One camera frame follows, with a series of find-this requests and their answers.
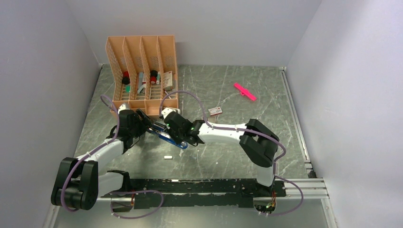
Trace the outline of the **blue stapler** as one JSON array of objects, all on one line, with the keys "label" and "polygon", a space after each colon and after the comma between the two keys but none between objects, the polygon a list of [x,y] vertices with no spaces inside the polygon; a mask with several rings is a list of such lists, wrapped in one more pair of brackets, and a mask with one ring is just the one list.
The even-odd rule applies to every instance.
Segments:
[{"label": "blue stapler", "polygon": [[166,130],[166,125],[162,124],[160,122],[155,122],[151,120],[148,124],[148,132],[154,132],[154,133],[160,133],[160,132],[165,132]]},{"label": "blue stapler", "polygon": [[158,131],[152,128],[148,129],[148,132],[151,134],[154,134],[156,136],[158,136],[160,139],[162,139],[163,141],[166,141],[172,145],[175,145],[176,147],[179,147],[180,149],[187,149],[188,147],[188,143],[187,142],[181,142],[181,143],[176,143],[171,137],[170,135],[168,135],[167,133],[165,133],[164,131]]}]

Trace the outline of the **red white staple box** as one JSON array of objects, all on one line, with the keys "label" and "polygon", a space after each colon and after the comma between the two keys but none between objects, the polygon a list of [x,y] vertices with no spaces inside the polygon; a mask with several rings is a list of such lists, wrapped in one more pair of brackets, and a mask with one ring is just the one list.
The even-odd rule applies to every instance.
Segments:
[{"label": "red white staple box", "polygon": [[208,109],[210,116],[217,116],[223,113],[223,110],[220,106]]}]

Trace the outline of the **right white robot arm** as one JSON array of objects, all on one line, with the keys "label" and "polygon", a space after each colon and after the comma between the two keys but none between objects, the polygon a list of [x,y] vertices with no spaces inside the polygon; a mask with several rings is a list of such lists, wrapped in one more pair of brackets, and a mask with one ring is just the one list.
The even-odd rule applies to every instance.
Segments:
[{"label": "right white robot arm", "polygon": [[160,117],[167,126],[169,136],[176,142],[193,146],[206,143],[225,143],[240,146],[257,165],[259,195],[269,196],[275,189],[275,154],[279,138],[257,119],[243,124],[218,124],[205,120],[190,122],[171,108],[161,111]]}]

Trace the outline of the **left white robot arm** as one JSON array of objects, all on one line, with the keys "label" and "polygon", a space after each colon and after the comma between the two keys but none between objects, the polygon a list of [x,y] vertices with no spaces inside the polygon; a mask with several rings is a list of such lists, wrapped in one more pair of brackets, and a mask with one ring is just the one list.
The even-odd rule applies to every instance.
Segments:
[{"label": "left white robot arm", "polygon": [[115,157],[134,146],[134,140],[144,135],[153,120],[141,109],[122,110],[104,142],[77,158],[64,158],[58,169],[51,193],[51,204],[69,211],[91,209],[99,196],[114,192],[124,198],[131,193],[132,185],[126,171],[99,171]]}]

